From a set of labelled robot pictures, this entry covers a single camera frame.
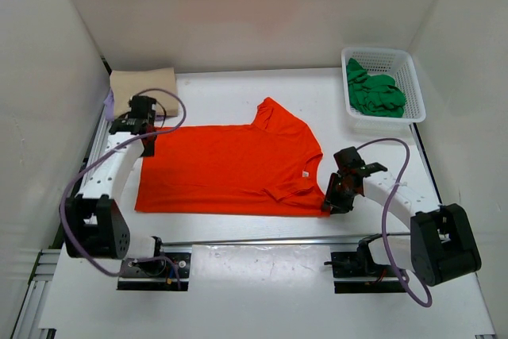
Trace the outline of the purple t shirt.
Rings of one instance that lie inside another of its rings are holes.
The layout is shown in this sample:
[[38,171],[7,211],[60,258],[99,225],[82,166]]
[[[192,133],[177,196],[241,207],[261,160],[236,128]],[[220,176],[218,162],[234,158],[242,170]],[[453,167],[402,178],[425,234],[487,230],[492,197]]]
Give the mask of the purple t shirt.
[[103,102],[105,109],[105,119],[107,121],[114,120],[114,94],[112,90],[108,91],[108,94]]

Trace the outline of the beige t shirt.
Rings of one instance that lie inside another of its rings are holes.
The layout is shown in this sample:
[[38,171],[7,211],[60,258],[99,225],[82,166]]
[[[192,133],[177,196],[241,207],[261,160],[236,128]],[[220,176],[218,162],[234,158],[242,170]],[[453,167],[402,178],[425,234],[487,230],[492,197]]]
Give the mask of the beige t shirt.
[[129,100],[140,94],[154,98],[156,115],[175,117],[179,113],[179,102],[166,91],[177,95],[175,71],[172,67],[151,71],[112,71],[110,89],[113,95],[113,118],[127,113]]

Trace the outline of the orange t shirt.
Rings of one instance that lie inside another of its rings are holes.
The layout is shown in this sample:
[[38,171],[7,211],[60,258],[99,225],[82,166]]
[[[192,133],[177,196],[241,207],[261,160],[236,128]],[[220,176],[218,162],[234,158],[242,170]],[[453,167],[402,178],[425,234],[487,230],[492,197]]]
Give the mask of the orange t shirt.
[[142,161],[135,210],[321,217],[322,157],[311,128],[266,98],[247,125],[164,128]]

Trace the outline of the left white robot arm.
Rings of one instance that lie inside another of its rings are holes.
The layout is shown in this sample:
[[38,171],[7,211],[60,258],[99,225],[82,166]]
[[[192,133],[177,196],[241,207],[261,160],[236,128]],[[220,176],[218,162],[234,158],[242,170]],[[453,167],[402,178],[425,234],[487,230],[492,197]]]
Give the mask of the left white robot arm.
[[134,96],[130,110],[110,126],[105,153],[76,196],[65,202],[64,212],[70,231],[93,259],[140,259],[160,254],[160,239],[131,233],[119,202],[133,165],[142,156],[155,154],[155,138],[133,137],[153,132],[156,100]]

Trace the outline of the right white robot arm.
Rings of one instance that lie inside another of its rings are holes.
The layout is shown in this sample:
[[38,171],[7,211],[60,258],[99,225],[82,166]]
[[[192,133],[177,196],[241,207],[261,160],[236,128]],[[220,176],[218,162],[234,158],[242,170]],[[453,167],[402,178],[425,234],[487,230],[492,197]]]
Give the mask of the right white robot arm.
[[356,255],[333,255],[333,268],[343,276],[378,276],[394,260],[433,287],[477,272],[482,261],[465,210],[456,203],[439,205],[399,183],[382,164],[366,164],[349,147],[334,154],[322,209],[346,214],[356,198],[387,208],[408,230],[405,235],[376,234],[360,240]]

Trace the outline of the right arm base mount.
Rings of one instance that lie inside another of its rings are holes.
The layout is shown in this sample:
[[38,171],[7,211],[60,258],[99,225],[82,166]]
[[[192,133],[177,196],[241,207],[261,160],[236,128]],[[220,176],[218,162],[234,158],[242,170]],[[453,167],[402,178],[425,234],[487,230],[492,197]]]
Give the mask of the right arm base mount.
[[332,270],[336,295],[405,293],[390,265],[367,264],[358,252],[331,252],[323,265]]

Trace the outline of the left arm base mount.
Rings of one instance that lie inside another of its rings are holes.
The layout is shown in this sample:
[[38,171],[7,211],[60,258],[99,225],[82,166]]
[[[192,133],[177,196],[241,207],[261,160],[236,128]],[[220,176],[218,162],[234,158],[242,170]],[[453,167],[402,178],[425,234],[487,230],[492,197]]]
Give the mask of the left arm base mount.
[[191,274],[191,247],[164,246],[167,260],[135,263],[123,260],[125,267],[117,278],[118,291],[188,291]]

